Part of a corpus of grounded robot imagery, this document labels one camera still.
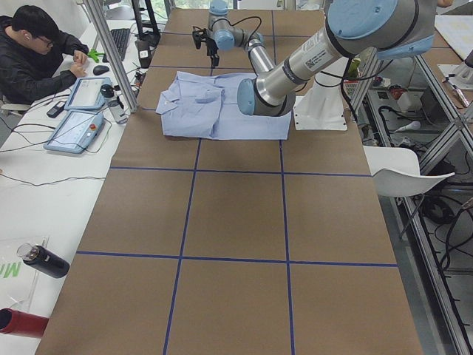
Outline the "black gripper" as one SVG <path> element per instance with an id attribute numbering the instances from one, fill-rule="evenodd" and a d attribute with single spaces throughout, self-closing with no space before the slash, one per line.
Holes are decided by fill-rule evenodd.
<path id="1" fill-rule="evenodd" d="M 201 48 L 202 44 L 205 45 L 206 55 L 210 56 L 211 59 L 211 67 L 219 65 L 220 57 L 218 56 L 218 48 L 215 41 L 209 34 L 209 31 L 205 28 L 193 26 L 191 35 L 194 42 L 194 46 L 197 50 Z"/>

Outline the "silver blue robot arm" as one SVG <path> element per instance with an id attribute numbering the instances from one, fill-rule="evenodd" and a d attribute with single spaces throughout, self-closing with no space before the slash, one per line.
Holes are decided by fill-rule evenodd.
<path id="1" fill-rule="evenodd" d="M 237 25 L 244 20 L 257 18 L 259 24 L 255 30 L 244 30 Z M 232 24 L 228 20 L 228 5 L 225 1 L 211 1 L 208 10 L 206 28 L 193 26 L 192 38 L 197 49 L 206 46 L 206 55 L 210 58 L 211 69 L 219 66 L 219 50 L 228 51 L 242 48 L 248 54 L 248 60 L 256 74 L 270 72 L 275 64 L 270 58 L 264 38 L 258 32 L 262 20 L 258 16 L 250 16 Z"/>
<path id="2" fill-rule="evenodd" d="M 342 57 L 373 47 L 380 60 L 427 52 L 433 44 L 436 1 L 333 1 L 325 25 L 282 63 L 238 87 L 245 115 L 282 116 L 292 110 L 295 89 Z"/>

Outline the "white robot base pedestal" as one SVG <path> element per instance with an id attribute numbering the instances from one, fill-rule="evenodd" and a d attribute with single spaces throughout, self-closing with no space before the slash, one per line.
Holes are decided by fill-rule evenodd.
<path id="1" fill-rule="evenodd" d="M 340 80 L 316 74 L 312 88 L 296 98 L 293 115 L 296 130 L 346 131 Z"/>

